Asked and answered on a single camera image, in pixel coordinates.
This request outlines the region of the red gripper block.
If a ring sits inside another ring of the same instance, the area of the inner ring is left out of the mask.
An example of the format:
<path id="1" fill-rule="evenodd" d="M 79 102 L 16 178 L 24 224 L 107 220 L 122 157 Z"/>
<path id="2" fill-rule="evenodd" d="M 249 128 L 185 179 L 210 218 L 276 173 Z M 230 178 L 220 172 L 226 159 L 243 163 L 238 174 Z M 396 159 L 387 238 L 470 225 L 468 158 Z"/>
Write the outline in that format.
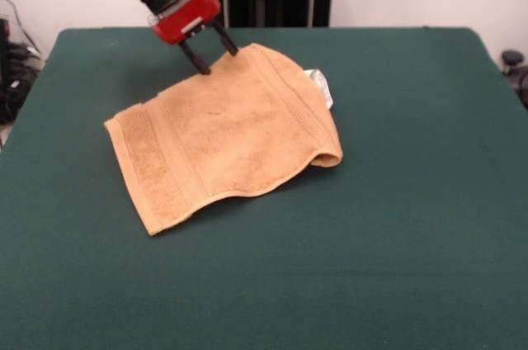
<path id="1" fill-rule="evenodd" d="M 210 66 L 184 40 L 193 29 L 214 20 L 220 11 L 220 0 L 180 0 L 160 14 L 152 15 L 149 18 L 149 25 L 167 44 L 178 44 L 200 74 L 209 75 Z M 212 26 L 218 33 L 224 48 L 230 55 L 236 56 L 238 47 L 224 26 L 218 21 L 214 21 Z"/>

